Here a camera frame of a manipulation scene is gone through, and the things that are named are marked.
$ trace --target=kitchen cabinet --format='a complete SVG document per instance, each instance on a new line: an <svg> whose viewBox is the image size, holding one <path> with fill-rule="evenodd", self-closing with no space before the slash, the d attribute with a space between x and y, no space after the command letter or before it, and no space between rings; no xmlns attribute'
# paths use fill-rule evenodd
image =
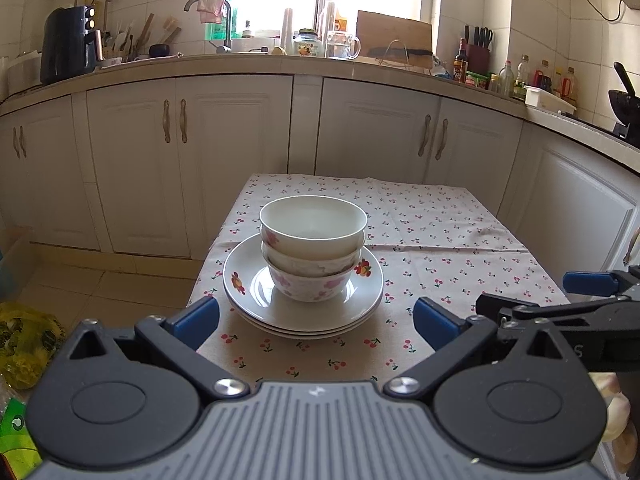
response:
<svg viewBox="0 0 640 480"><path fill-rule="evenodd" d="M425 184L466 187L496 214L518 149L522 120L443 98Z"/></svg>
<svg viewBox="0 0 640 480"><path fill-rule="evenodd" d="M325 79L316 174L421 184L440 98Z"/></svg>
<svg viewBox="0 0 640 480"><path fill-rule="evenodd" d="M189 245L204 259L252 173L287 173L290 76L176 80L180 174Z"/></svg>
<svg viewBox="0 0 640 480"><path fill-rule="evenodd" d="M113 250L189 256L174 79L91 90L87 107Z"/></svg>
<svg viewBox="0 0 640 480"><path fill-rule="evenodd" d="M0 142L3 217L12 225L32 228L34 241L97 249L76 151L71 97L2 118Z"/></svg>
<svg viewBox="0 0 640 480"><path fill-rule="evenodd" d="M498 218L556 283L568 270L623 269L640 226L640 177L526 123ZM636 244L633 261L639 253Z"/></svg>

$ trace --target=white plate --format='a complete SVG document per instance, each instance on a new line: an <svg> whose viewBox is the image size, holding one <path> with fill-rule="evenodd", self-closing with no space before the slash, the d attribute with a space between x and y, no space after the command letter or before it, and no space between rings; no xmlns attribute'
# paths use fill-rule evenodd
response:
<svg viewBox="0 0 640 480"><path fill-rule="evenodd" d="M329 339L330 337L336 337L342 334L346 334L347 332L350 332L351 330L354 330L355 328L359 327L361 324L363 324L367 319L369 319L371 316L373 316L373 313L376 311L376 309L372 309L371 312L369 312L368 314L366 314L364 317L360 318L359 320L357 320L355 323L346 326L344 328L341 328L340 330L337 330L335 332L329 332L329 333L324 333L324 334L293 334L291 332L279 332L274 328L268 328L265 325L259 324L255 319L253 319L252 317L249 317L247 314L245 314L244 312L242 312L242 310L238 310L238 314L240 314L240 316L250 325L255 326L256 328L262 330L263 332L266 332L267 334L271 334L271 335L275 335L278 337L284 337L286 339L298 339L298 340L314 340L314 339Z"/></svg>
<svg viewBox="0 0 640 480"><path fill-rule="evenodd" d="M286 332L330 333L366 316L382 298L382 268L365 247L363 260L369 265L363 268L358 264L340 294L319 303L296 301L274 288L260 251L259 234L231 251L222 273L229 299L249 317Z"/></svg>

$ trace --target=table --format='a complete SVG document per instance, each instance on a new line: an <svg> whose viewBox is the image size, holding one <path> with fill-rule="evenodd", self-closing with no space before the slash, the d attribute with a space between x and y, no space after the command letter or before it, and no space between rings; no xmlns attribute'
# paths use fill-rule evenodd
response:
<svg viewBox="0 0 640 480"><path fill-rule="evenodd" d="M385 288L375 314L335 338L295 341L249 325L226 298L227 255L260 226L260 208L283 196L342 198L366 211L367 247ZM465 318L489 292L540 305L567 303L537 261L463 188L395 184L372 178L254 174L222 226L191 294L220 305L220 324L198 352L252 386L260 380L373 380L382 386L433 352L414 329L412 310L428 296Z"/></svg>

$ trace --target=knife block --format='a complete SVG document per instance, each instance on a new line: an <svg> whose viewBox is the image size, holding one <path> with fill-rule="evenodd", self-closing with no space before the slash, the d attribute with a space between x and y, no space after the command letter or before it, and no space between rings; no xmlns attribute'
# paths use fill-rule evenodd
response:
<svg viewBox="0 0 640 480"><path fill-rule="evenodd" d="M487 75L489 72L489 57L491 51L478 45L466 44L466 57L468 59L467 70L480 75Z"/></svg>

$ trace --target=wooden cutting board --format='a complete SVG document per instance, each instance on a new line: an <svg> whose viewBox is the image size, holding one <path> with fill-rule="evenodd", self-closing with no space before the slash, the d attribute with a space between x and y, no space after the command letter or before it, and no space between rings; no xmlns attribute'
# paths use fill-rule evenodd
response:
<svg viewBox="0 0 640 480"><path fill-rule="evenodd" d="M411 51L408 52L409 65L423 68L433 66L431 23L359 10L356 36L360 40L361 56L382 59L389 44L393 40L400 40L402 43L396 41L391 45L385 60L406 63L406 47Z"/></svg>

